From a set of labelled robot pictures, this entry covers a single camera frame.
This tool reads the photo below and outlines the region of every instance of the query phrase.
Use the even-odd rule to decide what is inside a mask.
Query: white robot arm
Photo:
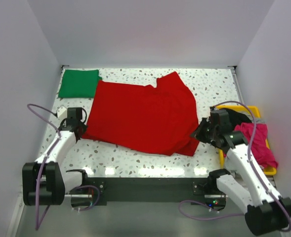
[[[22,168],[23,198],[26,205],[35,205],[36,182],[41,164],[45,160],[40,180],[40,205],[60,205],[64,195],[81,186],[87,174],[84,170],[68,170],[61,173],[60,166],[68,151],[85,133],[87,126],[82,122],[82,108],[60,108],[56,116],[62,119],[53,142],[46,151],[32,163]]]
[[[202,119],[192,136],[220,148],[227,154],[230,166],[240,173],[248,190],[226,169],[210,172],[206,189],[227,194],[245,214],[246,223],[254,235],[291,225],[291,199],[283,198],[268,181],[249,150],[247,139],[242,132],[233,131],[225,110],[214,110],[211,107],[210,117]]]

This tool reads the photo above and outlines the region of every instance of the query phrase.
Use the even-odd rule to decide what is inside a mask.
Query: table
[[[227,100],[239,100],[236,85],[230,69],[99,69],[104,81],[156,86],[156,78],[173,71],[189,87],[196,99],[199,121],[209,114],[209,106]],[[83,107],[90,113],[91,98],[58,98],[56,93],[53,111],[58,107]],[[50,121],[60,121],[50,116]],[[55,130],[46,128],[40,148],[42,154],[52,142]],[[218,150],[208,144],[200,143],[195,155],[188,157],[179,154],[172,156],[153,155],[92,140],[79,140],[68,152],[61,172],[68,169],[85,169],[90,177],[207,177],[210,171],[220,168]]]

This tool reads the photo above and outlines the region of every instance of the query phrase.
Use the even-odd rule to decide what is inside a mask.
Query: yellow basket
[[[217,108],[218,109],[228,108],[231,110],[235,110],[237,112],[242,112],[242,111],[248,112],[246,108],[240,105],[219,105],[217,106]],[[260,113],[256,106],[248,106],[248,108],[253,112],[255,117],[260,118]],[[223,156],[222,150],[219,150],[219,156],[220,156],[220,165],[221,165],[221,168],[223,168],[224,156]],[[277,173],[277,170],[275,167],[268,166],[263,170],[263,172],[265,175],[275,175]]]

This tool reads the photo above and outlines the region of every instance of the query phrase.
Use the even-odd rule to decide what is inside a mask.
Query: green towel
[[[60,91],[59,98],[93,98],[99,80],[99,70],[79,71],[66,70]]]

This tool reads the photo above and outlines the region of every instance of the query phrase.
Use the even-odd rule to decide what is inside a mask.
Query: white wall
[[[44,131],[26,105],[52,106],[58,65],[27,1],[0,0],[0,237]]]
[[[273,0],[28,0],[61,64],[237,65]]]
[[[291,0],[275,0],[238,65],[245,101],[258,105],[280,163],[277,187],[291,197]]]

